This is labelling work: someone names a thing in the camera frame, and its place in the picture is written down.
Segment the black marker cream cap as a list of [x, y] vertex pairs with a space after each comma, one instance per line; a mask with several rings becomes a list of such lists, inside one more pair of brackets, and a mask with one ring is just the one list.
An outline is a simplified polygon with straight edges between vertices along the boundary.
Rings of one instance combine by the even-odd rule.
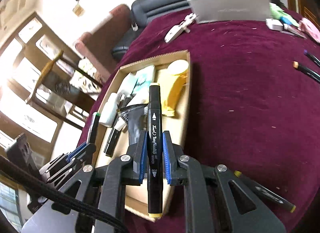
[[160, 86], [149, 86], [148, 103], [148, 215], [160, 218], [163, 213], [163, 133]]

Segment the black pen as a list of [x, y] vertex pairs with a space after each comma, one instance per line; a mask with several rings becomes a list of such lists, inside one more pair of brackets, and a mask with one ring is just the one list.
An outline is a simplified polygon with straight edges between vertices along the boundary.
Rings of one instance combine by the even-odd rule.
[[104, 149], [104, 153], [106, 156], [108, 157], [113, 156], [114, 149], [116, 148], [118, 139], [121, 134], [121, 130], [125, 126], [126, 126], [126, 122], [121, 117], [118, 117], [107, 139], [107, 143]]

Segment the black snack packet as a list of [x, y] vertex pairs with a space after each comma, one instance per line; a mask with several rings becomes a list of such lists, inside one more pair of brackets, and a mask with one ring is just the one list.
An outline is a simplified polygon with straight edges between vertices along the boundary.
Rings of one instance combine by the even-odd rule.
[[119, 116], [126, 122], [129, 133], [129, 145], [137, 143], [141, 130], [146, 130], [148, 104], [135, 104], [121, 108]]

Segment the black marker green cap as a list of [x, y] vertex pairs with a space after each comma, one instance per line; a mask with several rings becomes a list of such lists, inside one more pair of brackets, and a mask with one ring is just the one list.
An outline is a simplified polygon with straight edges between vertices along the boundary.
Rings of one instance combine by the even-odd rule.
[[100, 120], [101, 114], [98, 112], [94, 112], [92, 115], [91, 125], [88, 130], [87, 134], [87, 140], [86, 143], [95, 143], [95, 139], [97, 137], [97, 130], [99, 126], [99, 120]]

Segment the white small bottle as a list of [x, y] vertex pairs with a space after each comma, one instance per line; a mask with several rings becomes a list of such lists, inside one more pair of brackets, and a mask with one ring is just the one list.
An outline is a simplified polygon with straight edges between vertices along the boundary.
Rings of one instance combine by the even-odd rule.
[[117, 93], [110, 94], [101, 111], [99, 123], [106, 127], [112, 127], [116, 117], [118, 105], [119, 95]]

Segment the teal tissue packet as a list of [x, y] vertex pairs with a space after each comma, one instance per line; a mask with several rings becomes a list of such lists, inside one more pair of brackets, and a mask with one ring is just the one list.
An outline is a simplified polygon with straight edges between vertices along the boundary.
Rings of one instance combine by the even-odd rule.
[[145, 104], [149, 102], [149, 86], [155, 80], [156, 69], [150, 65], [136, 72], [137, 83], [133, 89], [132, 100], [129, 106], [135, 104]]

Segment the yellow snack pouch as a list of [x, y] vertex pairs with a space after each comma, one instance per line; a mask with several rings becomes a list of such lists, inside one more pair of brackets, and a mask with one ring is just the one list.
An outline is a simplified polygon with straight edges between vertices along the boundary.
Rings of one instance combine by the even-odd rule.
[[183, 86], [187, 82], [189, 63], [179, 59], [172, 62], [161, 79], [162, 114], [175, 116], [175, 109]]

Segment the black marker yellow caps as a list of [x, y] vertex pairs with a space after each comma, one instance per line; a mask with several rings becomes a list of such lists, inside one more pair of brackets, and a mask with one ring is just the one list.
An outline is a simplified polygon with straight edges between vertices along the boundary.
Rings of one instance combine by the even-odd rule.
[[296, 206], [289, 202], [288, 200], [284, 199], [283, 197], [277, 195], [276, 193], [272, 192], [271, 190], [267, 189], [263, 185], [255, 182], [254, 180], [250, 179], [249, 177], [243, 175], [240, 171], [234, 171], [234, 175], [238, 177], [252, 192], [254, 192], [257, 196], [266, 198], [277, 205], [281, 206], [286, 211], [293, 213], [296, 210]]

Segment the wooden chair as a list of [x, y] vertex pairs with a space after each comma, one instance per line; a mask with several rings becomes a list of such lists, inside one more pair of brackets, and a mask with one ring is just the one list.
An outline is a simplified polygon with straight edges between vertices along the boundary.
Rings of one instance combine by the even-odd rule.
[[93, 77], [88, 75], [86, 72], [81, 70], [77, 65], [63, 56], [63, 51], [59, 51], [57, 56], [47, 63], [45, 67], [42, 69], [42, 72], [34, 85], [32, 92], [30, 93], [29, 97], [25, 100], [26, 104], [33, 106], [34, 104], [41, 107], [48, 113], [52, 114], [53, 116], [57, 117], [63, 122], [70, 124], [71, 126], [81, 130], [82, 126], [78, 125], [77, 123], [67, 119], [66, 115], [60, 114], [58, 111], [54, 110], [48, 104], [42, 102], [36, 97], [37, 90], [41, 85], [44, 85], [48, 88], [51, 92], [60, 96], [64, 100], [70, 102], [72, 105], [77, 106], [84, 110], [85, 112], [89, 113], [90, 109], [93, 106], [94, 100], [89, 96], [89, 93], [84, 93], [80, 91], [78, 88], [72, 86], [69, 81], [62, 79], [56, 72], [53, 71], [54, 65], [56, 65], [57, 61], [63, 61], [74, 70], [82, 74], [84, 77], [88, 78], [93, 84], [97, 85], [98, 87], [102, 88], [103, 85], [96, 81]]

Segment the brown upholstered headboard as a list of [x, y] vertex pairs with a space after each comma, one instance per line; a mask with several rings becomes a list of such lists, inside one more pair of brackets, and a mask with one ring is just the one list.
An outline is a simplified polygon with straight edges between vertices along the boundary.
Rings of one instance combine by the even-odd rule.
[[112, 9], [101, 23], [84, 32], [74, 43], [75, 49], [86, 57], [106, 81], [117, 67], [112, 49], [131, 27], [130, 9], [121, 4]]

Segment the maroon velvet bedspread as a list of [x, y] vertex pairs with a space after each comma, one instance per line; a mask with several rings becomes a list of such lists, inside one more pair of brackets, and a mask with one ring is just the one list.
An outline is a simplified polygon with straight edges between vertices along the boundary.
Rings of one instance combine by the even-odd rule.
[[271, 210], [288, 232], [319, 190], [319, 84], [292, 66], [311, 65], [319, 44], [270, 30], [262, 21], [193, 24], [189, 33], [164, 37], [189, 10], [153, 20], [131, 44], [120, 66], [188, 50], [192, 64], [184, 151], [200, 163], [223, 163], [296, 206]]

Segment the white car key fob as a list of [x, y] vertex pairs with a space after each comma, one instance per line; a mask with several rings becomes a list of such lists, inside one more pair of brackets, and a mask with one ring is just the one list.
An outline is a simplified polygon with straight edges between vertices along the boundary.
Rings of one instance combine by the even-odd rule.
[[174, 41], [180, 34], [184, 32], [184, 27], [180, 25], [174, 25], [164, 37], [166, 43]]

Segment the grey paper gift bag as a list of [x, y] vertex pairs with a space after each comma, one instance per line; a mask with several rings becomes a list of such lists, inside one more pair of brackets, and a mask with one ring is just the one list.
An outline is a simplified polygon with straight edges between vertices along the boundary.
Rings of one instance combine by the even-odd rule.
[[271, 0], [187, 0], [196, 22], [265, 21], [270, 17]]

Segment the black marker purple cap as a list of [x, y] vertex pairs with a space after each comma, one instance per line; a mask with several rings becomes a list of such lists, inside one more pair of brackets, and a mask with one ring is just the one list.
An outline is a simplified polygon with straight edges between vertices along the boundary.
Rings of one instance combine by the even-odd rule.
[[304, 55], [320, 68], [320, 60], [316, 56], [309, 53], [307, 50], [304, 50]]

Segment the white charger block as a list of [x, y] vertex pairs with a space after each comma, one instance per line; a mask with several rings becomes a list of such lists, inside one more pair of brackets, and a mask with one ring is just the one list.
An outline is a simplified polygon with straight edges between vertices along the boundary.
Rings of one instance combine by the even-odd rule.
[[282, 31], [284, 29], [283, 24], [277, 19], [266, 19], [266, 26], [273, 31]]

